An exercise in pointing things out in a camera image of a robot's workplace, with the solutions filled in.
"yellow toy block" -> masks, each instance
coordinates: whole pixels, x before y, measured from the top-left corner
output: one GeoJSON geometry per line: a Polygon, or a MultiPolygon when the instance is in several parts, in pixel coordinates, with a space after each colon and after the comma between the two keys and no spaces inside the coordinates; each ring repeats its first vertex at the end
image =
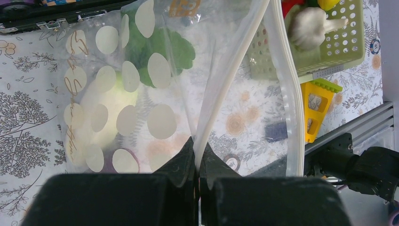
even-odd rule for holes
{"type": "Polygon", "coordinates": [[[320,130],[324,117],[327,114],[327,110],[333,100],[334,93],[342,91],[342,87],[324,79],[316,79],[310,82],[302,83],[301,89],[303,109],[305,113],[305,141],[308,143],[313,143],[316,139],[317,133],[320,130]],[[309,108],[310,94],[319,96],[321,98],[321,103],[318,110],[309,108]],[[308,130],[307,125],[309,119],[312,120],[312,124],[308,130]]]}

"plastic bag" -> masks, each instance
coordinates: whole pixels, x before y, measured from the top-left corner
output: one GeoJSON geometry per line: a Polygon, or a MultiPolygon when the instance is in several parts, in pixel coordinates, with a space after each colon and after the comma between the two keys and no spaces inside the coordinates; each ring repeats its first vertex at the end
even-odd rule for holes
{"type": "Polygon", "coordinates": [[[73,171],[153,172],[191,135],[199,167],[267,4],[139,0],[74,26],[58,46],[73,171]]]}
{"type": "MultiPolygon", "coordinates": [[[[248,56],[235,77],[221,71],[211,76],[198,134],[210,135],[209,143],[218,157],[243,176],[285,156],[287,165],[278,168],[286,168],[287,176],[301,176],[305,145],[303,103],[279,0],[270,1],[263,24],[262,29],[256,27],[254,35],[258,38],[265,35],[266,40],[254,38],[256,42],[249,48],[268,43],[268,51],[258,54],[268,54],[271,57],[268,64],[273,67],[262,71],[259,78],[259,74],[250,70],[254,59],[248,56]],[[273,74],[279,82],[270,76],[273,74]],[[213,127],[202,127],[213,119],[213,127]]],[[[194,145],[195,150],[202,147],[194,145]]]]}

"green plastic basket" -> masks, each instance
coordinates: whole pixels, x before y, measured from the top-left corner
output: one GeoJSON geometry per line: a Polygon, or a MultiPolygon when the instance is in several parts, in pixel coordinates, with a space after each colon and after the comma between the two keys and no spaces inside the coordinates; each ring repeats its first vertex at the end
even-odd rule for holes
{"type": "MultiPolygon", "coordinates": [[[[300,9],[301,7],[294,6],[286,16],[286,29],[290,25],[291,18],[300,9]]],[[[344,70],[359,65],[364,60],[363,1],[341,0],[332,10],[327,12],[327,18],[348,18],[349,23],[343,29],[327,33],[323,44],[315,50],[302,51],[290,43],[298,76],[312,75],[319,70],[325,70],[326,73],[331,74],[336,70],[328,70],[328,68],[340,66],[338,68],[344,70]]],[[[247,51],[254,79],[277,78],[276,70],[271,62],[267,39],[264,25],[260,24],[247,51]]]]}

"table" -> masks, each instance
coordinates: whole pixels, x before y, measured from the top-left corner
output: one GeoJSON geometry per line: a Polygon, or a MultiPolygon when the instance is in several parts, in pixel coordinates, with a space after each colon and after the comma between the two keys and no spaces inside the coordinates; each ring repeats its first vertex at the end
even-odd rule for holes
{"type": "MultiPolygon", "coordinates": [[[[364,1],[366,57],[364,62],[327,79],[343,86],[334,97],[319,136],[370,111],[382,103],[381,53],[372,54],[370,42],[379,40],[378,0],[364,1]]],[[[59,65],[55,49],[66,32],[36,31],[0,37],[0,225],[18,226],[40,186],[54,174],[68,173],[58,86],[59,65]],[[10,123],[7,108],[19,107],[31,123],[10,123]],[[35,150],[36,155],[29,153],[35,150]],[[21,153],[19,167],[7,168],[10,155],[21,153]]],[[[268,143],[258,137],[263,125],[283,119],[284,107],[278,82],[243,82],[249,75],[243,62],[219,113],[209,139],[216,154],[241,175],[249,175],[287,153],[287,142],[268,143]]],[[[317,98],[312,97],[317,105],[317,98]]],[[[178,150],[189,134],[174,143],[157,141],[154,146],[178,150]]]]}

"tree pattern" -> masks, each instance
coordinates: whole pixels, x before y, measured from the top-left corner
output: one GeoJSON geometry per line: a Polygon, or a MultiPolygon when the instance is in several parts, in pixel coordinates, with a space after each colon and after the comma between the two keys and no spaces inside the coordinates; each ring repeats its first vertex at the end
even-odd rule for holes
{"type": "Polygon", "coordinates": [[[13,62],[14,66],[25,73],[30,70],[40,68],[40,64],[43,63],[43,66],[48,66],[47,70],[50,72],[56,72],[58,69],[57,60],[54,59],[53,54],[48,53],[33,53],[33,58],[36,60],[31,60],[29,56],[18,57],[16,61],[13,62]]]}
{"type": "Polygon", "coordinates": [[[0,211],[8,214],[11,217],[23,210],[23,205],[29,200],[29,198],[25,196],[25,193],[37,182],[42,172],[43,170],[40,172],[36,180],[30,185],[22,184],[18,188],[13,188],[11,190],[3,189],[0,192],[0,198],[7,197],[8,200],[0,202],[0,211]]]}
{"type": "Polygon", "coordinates": [[[57,140],[56,143],[61,148],[54,149],[54,152],[57,153],[57,155],[54,156],[56,158],[55,163],[54,163],[55,166],[64,164],[66,162],[64,142],[57,140]]]}
{"type": "Polygon", "coordinates": [[[129,136],[129,143],[131,147],[135,147],[137,145],[137,135],[140,133],[140,129],[147,123],[147,117],[150,113],[151,109],[153,109],[156,104],[151,100],[148,95],[148,88],[145,87],[141,98],[137,100],[136,109],[137,109],[137,123],[135,130],[129,136]]]}
{"type": "Polygon", "coordinates": [[[51,144],[26,130],[50,120],[39,102],[29,95],[0,92],[0,175],[24,178],[30,169],[46,166],[50,160],[47,147],[51,144]]]}

